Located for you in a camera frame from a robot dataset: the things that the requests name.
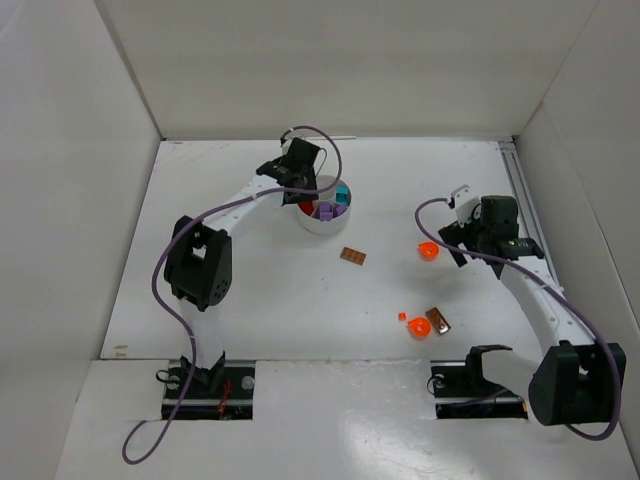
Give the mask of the red lego brick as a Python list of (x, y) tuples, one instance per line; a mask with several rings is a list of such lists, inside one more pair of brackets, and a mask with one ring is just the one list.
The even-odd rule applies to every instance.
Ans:
[(315, 210), (315, 207), (312, 201), (300, 203), (299, 208), (307, 216), (312, 216)]

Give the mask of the teal lego brick pair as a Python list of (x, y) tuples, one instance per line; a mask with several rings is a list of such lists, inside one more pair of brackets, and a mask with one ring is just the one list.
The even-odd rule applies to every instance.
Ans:
[(349, 205), (350, 190), (346, 186), (337, 186), (335, 189), (335, 201), (340, 205)]

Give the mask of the white round divided container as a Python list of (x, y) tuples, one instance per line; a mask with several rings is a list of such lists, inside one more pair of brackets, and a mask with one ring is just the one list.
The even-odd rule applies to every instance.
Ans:
[(352, 191), (347, 183), (336, 185), (316, 200), (298, 205), (297, 218), (301, 226), (316, 235), (335, 235), (344, 229), (351, 213)]

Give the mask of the orange round lego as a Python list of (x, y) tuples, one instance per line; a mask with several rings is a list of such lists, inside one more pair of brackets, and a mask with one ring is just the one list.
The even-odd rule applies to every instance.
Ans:
[(418, 245), (418, 252), (425, 261), (433, 261), (440, 254), (440, 247), (435, 242), (423, 242)]

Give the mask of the tan lego plate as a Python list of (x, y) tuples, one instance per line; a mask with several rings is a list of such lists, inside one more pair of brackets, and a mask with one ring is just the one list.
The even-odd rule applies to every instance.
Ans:
[(340, 258), (356, 265), (362, 266), (365, 263), (367, 255), (361, 251), (344, 247), (340, 253)]

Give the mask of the brown lego plate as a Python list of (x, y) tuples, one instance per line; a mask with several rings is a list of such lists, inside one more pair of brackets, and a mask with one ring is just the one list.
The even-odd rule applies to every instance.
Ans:
[(451, 330), (449, 322), (437, 307), (429, 309), (425, 315), (438, 335), (442, 336)]

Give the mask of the orange round lego dish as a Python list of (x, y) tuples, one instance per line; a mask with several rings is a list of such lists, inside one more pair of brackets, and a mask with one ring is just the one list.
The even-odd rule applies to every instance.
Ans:
[(412, 338), (422, 340), (431, 334), (432, 325), (427, 318), (416, 317), (407, 322), (407, 329)]

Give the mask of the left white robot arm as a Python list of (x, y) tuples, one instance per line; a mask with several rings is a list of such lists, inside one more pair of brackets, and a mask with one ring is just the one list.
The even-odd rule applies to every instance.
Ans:
[(192, 226), (168, 254), (164, 280), (189, 327), (181, 375), (193, 371), (188, 395), (211, 397), (224, 381), (225, 352), (215, 307), (229, 293), (233, 242), (285, 205), (315, 200), (315, 161), (321, 148), (302, 138), (286, 140), (282, 154), (257, 168), (245, 186), (216, 212)]

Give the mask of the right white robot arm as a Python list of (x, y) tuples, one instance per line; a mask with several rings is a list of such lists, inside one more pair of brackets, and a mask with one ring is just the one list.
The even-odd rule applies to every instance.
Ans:
[(520, 234), (518, 203), (479, 197), (464, 185), (447, 205), (455, 221), (439, 230), (458, 266), (481, 259), (520, 305), (544, 357), (528, 385), (536, 419), (545, 426), (606, 423), (620, 416), (626, 355), (607, 343), (570, 306), (532, 238)]

